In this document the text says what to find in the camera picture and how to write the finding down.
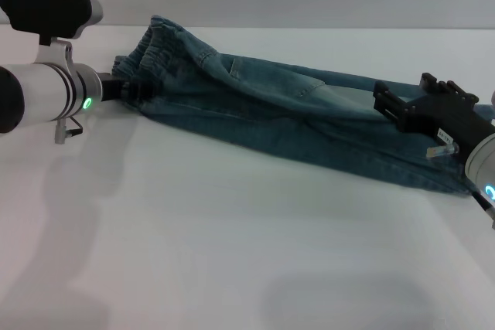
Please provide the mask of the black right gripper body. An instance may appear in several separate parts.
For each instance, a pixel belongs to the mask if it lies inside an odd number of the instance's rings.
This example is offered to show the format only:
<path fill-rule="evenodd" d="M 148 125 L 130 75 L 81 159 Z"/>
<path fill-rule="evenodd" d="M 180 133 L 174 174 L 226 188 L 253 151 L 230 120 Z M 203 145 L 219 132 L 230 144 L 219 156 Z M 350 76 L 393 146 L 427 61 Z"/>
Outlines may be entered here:
<path fill-rule="evenodd" d="M 494 126 L 474 111 L 477 101 L 472 94 L 426 94 L 404 106 L 398 130 L 424 134 L 436 141 L 440 140 L 439 130 L 443 130 L 459 146 L 459 156 L 467 157 L 494 134 Z"/>

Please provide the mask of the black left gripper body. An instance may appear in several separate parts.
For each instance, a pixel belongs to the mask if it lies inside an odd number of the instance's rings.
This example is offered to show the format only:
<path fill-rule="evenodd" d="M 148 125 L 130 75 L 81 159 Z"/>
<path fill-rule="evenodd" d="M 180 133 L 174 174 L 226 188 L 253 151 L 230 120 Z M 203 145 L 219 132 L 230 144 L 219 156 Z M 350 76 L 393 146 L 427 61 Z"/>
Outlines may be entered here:
<path fill-rule="evenodd" d="M 100 73 L 101 100 L 120 100 L 127 94 L 128 81 L 115 77 L 110 73 Z"/>

